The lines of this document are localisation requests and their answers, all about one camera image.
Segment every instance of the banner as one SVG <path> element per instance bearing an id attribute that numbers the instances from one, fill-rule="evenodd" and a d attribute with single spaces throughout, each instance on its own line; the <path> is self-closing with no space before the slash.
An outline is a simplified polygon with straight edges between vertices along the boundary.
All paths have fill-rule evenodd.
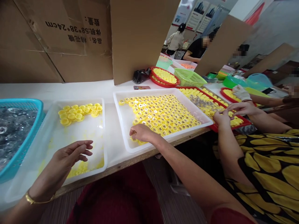
<path id="1" fill-rule="evenodd" d="M 207 10 L 209 6 L 209 2 L 207 1 L 201 1 L 199 0 L 196 5 L 194 10 L 192 11 L 190 18 L 187 22 L 186 28 L 189 30 L 195 30 L 196 27 L 198 26 L 199 22 L 201 21 L 203 15 L 205 14 L 205 11 Z"/>
<path id="2" fill-rule="evenodd" d="M 186 23 L 193 4 L 196 0 L 181 0 L 180 4 L 178 5 L 177 13 L 175 14 L 174 20 L 172 22 L 173 25 L 180 25 L 181 23 Z"/>
<path id="3" fill-rule="evenodd" d="M 209 22 L 212 20 L 217 8 L 218 8 L 218 6 L 216 6 L 216 5 L 211 5 L 210 6 L 206 16 L 204 17 L 204 19 L 200 23 L 200 26 L 198 27 L 197 32 L 203 33 L 205 31 L 205 29 L 208 26 Z"/>

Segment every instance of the red plastic tray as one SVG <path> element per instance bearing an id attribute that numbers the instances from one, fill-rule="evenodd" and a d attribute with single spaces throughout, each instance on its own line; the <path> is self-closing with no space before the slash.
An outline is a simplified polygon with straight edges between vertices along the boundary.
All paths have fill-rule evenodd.
<path id="1" fill-rule="evenodd" d="M 205 93 L 204 91 L 202 91 L 201 89 L 193 86 L 193 87 L 175 87 L 177 89 L 197 89 L 198 91 L 202 92 L 202 94 L 206 95 L 207 97 L 209 97 L 210 99 L 213 100 L 213 102 L 215 103 L 218 103 L 219 106 L 223 106 L 224 108 L 227 108 L 227 106 L 225 106 L 223 103 L 219 102 L 218 100 L 216 100 L 214 97 L 211 97 L 209 94 Z M 242 119 L 243 120 L 243 123 L 240 124 L 239 126 L 235 126 L 235 127 L 232 127 L 231 129 L 234 130 L 234 129 L 237 129 L 237 128 L 240 128 L 240 127 L 244 127 L 244 126 L 247 126 L 247 125 L 250 125 L 251 122 L 247 119 L 245 119 L 244 117 L 240 116 L 240 115 L 237 115 L 238 118 Z M 216 123 L 212 124 L 210 126 L 210 128 L 214 131 L 214 132 L 218 132 L 218 125 Z"/>
<path id="2" fill-rule="evenodd" d="M 175 84 L 170 83 L 170 82 L 166 82 L 164 79 L 161 79 L 159 76 L 157 76 L 157 74 L 153 71 L 154 68 L 159 68 L 159 67 L 156 67 L 156 66 L 150 67 L 150 69 L 152 70 L 152 72 L 150 73 L 150 75 L 155 76 L 156 79 L 158 79 L 159 81 L 163 82 L 164 84 L 169 85 L 169 86 L 173 86 L 173 87 L 181 84 L 181 81 L 174 74 L 172 74 L 171 72 L 169 72 L 169 71 L 167 71 L 167 70 L 165 70 L 163 68 L 159 68 L 159 69 L 162 69 L 164 71 L 167 71 L 168 73 L 170 73 L 171 75 L 173 75 L 176 78 L 176 80 L 177 80 L 177 82 Z"/>
<path id="3" fill-rule="evenodd" d="M 230 96 L 228 96 L 228 95 L 223 91 L 223 90 L 226 90 L 226 89 L 228 89 L 228 90 L 232 90 L 232 89 L 227 88 L 227 87 L 222 87 L 221 90 L 220 90 L 221 95 L 223 95 L 224 98 L 228 99 L 228 100 L 229 100 L 230 102 L 232 102 L 232 103 L 240 103 L 240 102 L 234 100 L 233 98 L 231 98 Z"/>
<path id="4" fill-rule="evenodd" d="M 174 88 L 174 86 L 169 86 L 169 85 L 166 85 L 166 84 L 157 82 L 156 80 L 154 80 L 154 79 L 152 78 L 152 75 L 151 75 L 151 74 L 149 75 L 149 78 L 152 80 L 152 82 L 153 82 L 154 84 L 156 84 L 156 85 L 158 85 L 158 86 L 161 86 L 161 87 L 164 87 L 164 88 Z"/>

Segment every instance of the man in black shirt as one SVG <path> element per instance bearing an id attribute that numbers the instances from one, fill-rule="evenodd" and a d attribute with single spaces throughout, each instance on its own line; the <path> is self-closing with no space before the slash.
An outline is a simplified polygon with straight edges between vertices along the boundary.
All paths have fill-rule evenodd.
<path id="1" fill-rule="evenodd" d="M 218 28 L 211 32 L 208 37 L 198 38 L 197 40 L 195 40 L 183 55 L 182 60 L 198 63 L 207 47 L 214 39 L 217 31 Z"/>

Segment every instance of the white glove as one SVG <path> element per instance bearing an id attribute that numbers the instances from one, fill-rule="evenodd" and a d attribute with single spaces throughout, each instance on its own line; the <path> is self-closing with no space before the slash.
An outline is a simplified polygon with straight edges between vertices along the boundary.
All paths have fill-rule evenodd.
<path id="1" fill-rule="evenodd" d="M 241 101 L 251 100 L 250 94 L 241 85 L 237 85 L 233 88 L 233 94 Z"/>

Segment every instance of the woman in white shirt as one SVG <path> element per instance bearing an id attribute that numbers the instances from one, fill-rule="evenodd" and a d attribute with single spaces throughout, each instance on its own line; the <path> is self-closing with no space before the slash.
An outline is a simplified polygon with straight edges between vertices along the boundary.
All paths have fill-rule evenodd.
<path id="1" fill-rule="evenodd" d="M 184 44 L 184 35 L 183 32 L 186 28 L 186 24 L 182 23 L 178 30 L 173 33 L 169 39 L 166 41 L 166 44 L 168 45 L 166 53 L 170 56 L 174 56 L 174 53 L 177 49 L 182 48 Z"/>

